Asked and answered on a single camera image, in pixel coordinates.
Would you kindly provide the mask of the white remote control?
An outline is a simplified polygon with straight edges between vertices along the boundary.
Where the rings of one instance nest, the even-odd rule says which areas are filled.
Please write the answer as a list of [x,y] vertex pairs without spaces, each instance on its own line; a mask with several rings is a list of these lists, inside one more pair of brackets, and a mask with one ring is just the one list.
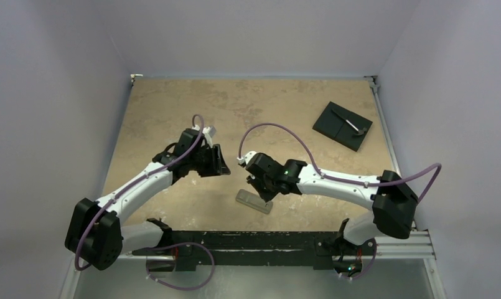
[[273,208],[272,202],[265,202],[258,195],[244,189],[240,189],[238,191],[238,193],[235,196],[235,200],[240,204],[243,204],[247,207],[250,207],[264,214],[270,214]]

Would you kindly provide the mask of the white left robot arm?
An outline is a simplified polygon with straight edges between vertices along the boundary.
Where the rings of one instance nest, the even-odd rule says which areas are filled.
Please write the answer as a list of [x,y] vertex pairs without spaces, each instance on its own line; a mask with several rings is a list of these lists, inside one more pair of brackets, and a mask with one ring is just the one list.
[[134,212],[161,191],[190,172],[200,177],[229,175],[219,144],[212,141],[215,128],[184,130],[133,179],[95,201],[83,198],[73,211],[65,247],[77,259],[98,270],[110,267],[120,254],[150,248],[155,254],[170,251],[171,229],[161,221],[148,219],[140,225],[124,223]]

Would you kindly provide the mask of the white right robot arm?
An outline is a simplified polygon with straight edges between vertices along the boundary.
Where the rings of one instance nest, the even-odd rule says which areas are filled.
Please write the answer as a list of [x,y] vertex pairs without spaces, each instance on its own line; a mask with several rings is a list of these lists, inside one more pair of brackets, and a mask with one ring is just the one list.
[[318,195],[356,204],[366,213],[344,222],[336,236],[337,248],[349,254],[378,236],[408,239],[418,205],[417,195],[399,175],[384,171],[381,176],[354,176],[320,170],[304,161],[284,164],[264,153],[250,151],[238,159],[248,171],[247,182],[264,202],[278,194]]

